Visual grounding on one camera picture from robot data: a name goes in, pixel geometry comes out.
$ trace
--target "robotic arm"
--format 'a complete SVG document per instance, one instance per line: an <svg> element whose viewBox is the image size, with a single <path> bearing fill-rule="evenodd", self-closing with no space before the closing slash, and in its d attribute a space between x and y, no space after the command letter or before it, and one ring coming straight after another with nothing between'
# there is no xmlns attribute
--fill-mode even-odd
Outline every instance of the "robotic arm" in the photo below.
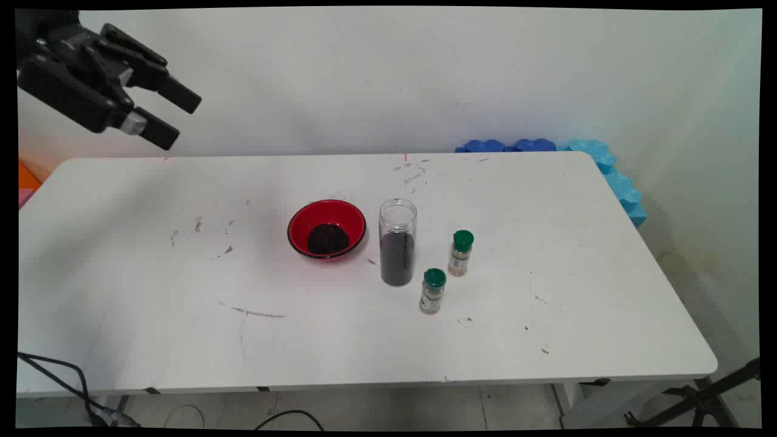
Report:
<svg viewBox="0 0 777 437"><path fill-rule="evenodd" d="M170 75L167 60L110 24L99 35L86 29L75 10L15 12L19 88L92 132L117 128L170 149L178 129L124 92L150 89L192 114L202 98Z"/></svg>

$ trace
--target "spice jar label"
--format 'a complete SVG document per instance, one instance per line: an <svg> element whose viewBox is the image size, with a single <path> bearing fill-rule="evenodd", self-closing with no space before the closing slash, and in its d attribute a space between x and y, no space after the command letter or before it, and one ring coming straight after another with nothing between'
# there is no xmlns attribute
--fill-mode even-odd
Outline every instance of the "spice jar label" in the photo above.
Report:
<svg viewBox="0 0 777 437"><path fill-rule="evenodd" d="M426 313L436 313L440 309L440 299L429 299L425 294L421 295L421 309Z"/></svg>

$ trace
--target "orange object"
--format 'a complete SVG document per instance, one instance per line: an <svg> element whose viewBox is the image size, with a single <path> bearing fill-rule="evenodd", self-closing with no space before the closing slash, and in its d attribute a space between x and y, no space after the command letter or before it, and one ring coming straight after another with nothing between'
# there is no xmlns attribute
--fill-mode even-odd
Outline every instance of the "orange object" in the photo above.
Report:
<svg viewBox="0 0 777 437"><path fill-rule="evenodd" d="M19 160L19 189L22 190L24 188L27 188L33 191L37 190L38 188L40 188L40 181L30 172L30 169L28 169L27 166L25 166L22 160L20 159Z"/></svg>

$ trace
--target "dark granules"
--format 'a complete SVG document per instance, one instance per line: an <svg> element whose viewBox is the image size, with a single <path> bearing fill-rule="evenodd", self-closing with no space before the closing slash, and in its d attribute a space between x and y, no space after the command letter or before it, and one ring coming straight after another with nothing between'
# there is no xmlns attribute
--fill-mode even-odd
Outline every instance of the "dark granules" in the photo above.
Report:
<svg viewBox="0 0 777 437"><path fill-rule="evenodd" d="M308 236L308 250L315 255L340 252L349 244L348 234L335 225L318 225Z"/></svg>
<svg viewBox="0 0 777 437"><path fill-rule="evenodd" d="M381 278L389 285L400 286L413 278L413 236L389 232L381 238Z"/></svg>

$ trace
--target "red bowl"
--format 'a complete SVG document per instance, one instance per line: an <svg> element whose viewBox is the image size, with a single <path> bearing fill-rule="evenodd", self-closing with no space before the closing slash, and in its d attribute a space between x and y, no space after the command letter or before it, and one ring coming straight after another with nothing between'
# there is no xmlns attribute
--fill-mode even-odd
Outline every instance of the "red bowl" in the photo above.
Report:
<svg viewBox="0 0 777 437"><path fill-rule="evenodd" d="M313 253L308 247L310 232L320 225L335 225L348 235L348 246L334 253ZM303 206L289 221L286 234L294 250L306 257L328 259L352 251L364 239L367 220L352 204L337 199L315 201Z"/></svg>

